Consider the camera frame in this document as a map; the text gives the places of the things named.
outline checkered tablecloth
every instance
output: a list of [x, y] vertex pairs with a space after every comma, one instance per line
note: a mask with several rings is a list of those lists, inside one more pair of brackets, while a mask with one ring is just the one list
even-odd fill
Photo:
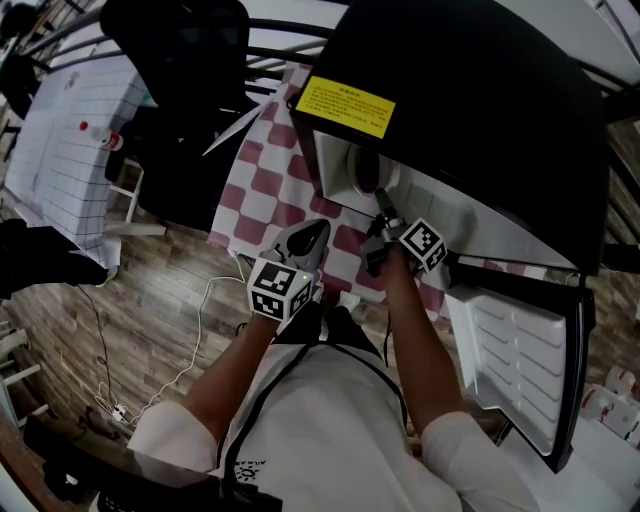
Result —
[[13, 151], [7, 188], [43, 224], [55, 227], [108, 268], [119, 240], [103, 235], [110, 152], [79, 130], [84, 120], [119, 131], [133, 119], [147, 89], [126, 57], [85, 62], [42, 82]]
[[[286, 101], [304, 85], [308, 67], [289, 63], [278, 91], [255, 121], [233, 165], [209, 241], [256, 257], [285, 227], [303, 220], [331, 223], [322, 280], [374, 302], [384, 299], [380, 284], [363, 268], [360, 248], [372, 219], [314, 193]], [[521, 265], [470, 260], [494, 270], [537, 277]], [[432, 320], [448, 324], [446, 277], [440, 266], [416, 281]]]

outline black strap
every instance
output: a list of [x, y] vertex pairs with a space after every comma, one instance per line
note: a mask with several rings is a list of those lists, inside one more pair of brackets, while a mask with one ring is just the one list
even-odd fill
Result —
[[[240, 429], [240, 433], [234, 439], [233, 443], [231, 443], [231, 446], [227, 451], [227, 456], [225, 457], [225, 464], [224, 464], [225, 480], [228, 479], [227, 481], [230, 481], [230, 482], [235, 481], [236, 479], [235, 465], [236, 465], [236, 460], [238, 458], [238, 455], [240, 453], [240, 448], [242, 447], [242, 444], [247, 438], [247, 435], [249, 435], [249, 432], [251, 431], [256, 421], [258, 420], [260, 411], [262, 410], [262, 407], [264, 406], [264, 403], [266, 402], [267, 397], [269, 396], [271, 391], [273, 391], [273, 389], [278, 385], [278, 383], [280, 383], [280, 381], [282, 381], [282, 379], [284, 379], [284, 377], [286, 377], [291, 372], [291, 370], [293, 370], [300, 363], [300, 361], [302, 361], [304, 356], [307, 355], [307, 352], [309, 352], [311, 348], [320, 344], [322, 343], [321, 342], [308, 343], [307, 345], [302, 347], [298, 351], [296, 356], [291, 360], [291, 362], [287, 364], [287, 366], [285, 366], [280, 371], [280, 373], [269, 383], [269, 385], [260, 392], [260, 394], [258, 395], [258, 397], [256, 398], [253, 404], [253, 408], [249, 413], [249, 417], [247, 418], [247, 421], [244, 422], [244, 425], [242, 425], [242, 428]], [[385, 375], [378, 368], [376, 368], [374, 365], [372, 365], [368, 361], [365, 361], [361, 357], [349, 352], [348, 350], [338, 345], [327, 345], [327, 346], [332, 347], [344, 354], [348, 354], [354, 359], [360, 361], [367, 368], [369, 368], [376, 375], [378, 375], [378, 377], [380, 377], [391, 388], [391, 390], [398, 396], [398, 400], [400, 401], [400, 408], [402, 409], [402, 422], [406, 428], [407, 427], [407, 406], [404, 403], [404, 398], [402, 397], [402, 393], [400, 392], [400, 389], [398, 388], [398, 386], [396, 386], [396, 384], [387, 375]], [[220, 446], [218, 447], [217, 467], [220, 467], [220, 459], [222, 455], [222, 444], [224, 443], [225, 438], [226, 438], [226, 432], [225, 432], [225, 435], [222, 437]]]

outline yellow warning label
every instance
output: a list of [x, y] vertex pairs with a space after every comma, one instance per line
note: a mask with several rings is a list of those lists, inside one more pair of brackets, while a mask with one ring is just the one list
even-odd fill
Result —
[[312, 76], [297, 110], [383, 138], [395, 106], [380, 96]]

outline red and white checkered cloth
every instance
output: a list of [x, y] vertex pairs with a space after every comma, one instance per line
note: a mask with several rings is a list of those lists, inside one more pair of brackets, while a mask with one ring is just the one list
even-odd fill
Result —
[[[331, 237], [321, 267], [322, 281], [381, 302], [384, 292], [365, 271], [360, 258], [372, 219], [315, 195], [289, 116], [286, 101], [304, 85], [309, 70], [308, 66], [289, 63], [278, 91], [250, 128], [229, 174], [209, 242], [257, 257], [283, 228], [304, 220], [327, 219]], [[492, 262], [487, 264], [506, 270]], [[525, 267], [509, 267], [515, 273], [525, 272]], [[425, 309], [434, 321], [448, 317], [442, 271], [440, 266], [416, 281]]]

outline black chair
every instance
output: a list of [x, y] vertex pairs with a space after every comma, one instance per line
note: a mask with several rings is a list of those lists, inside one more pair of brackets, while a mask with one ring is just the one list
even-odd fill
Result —
[[120, 151], [137, 154], [145, 170], [140, 206], [209, 231], [248, 127], [202, 154], [217, 134], [256, 105], [244, 84], [246, 9], [237, 0], [108, 0], [100, 24], [158, 104], [139, 109]]
[[0, 67], [0, 93], [20, 119], [27, 116], [39, 87], [30, 57], [13, 54], [5, 59]]

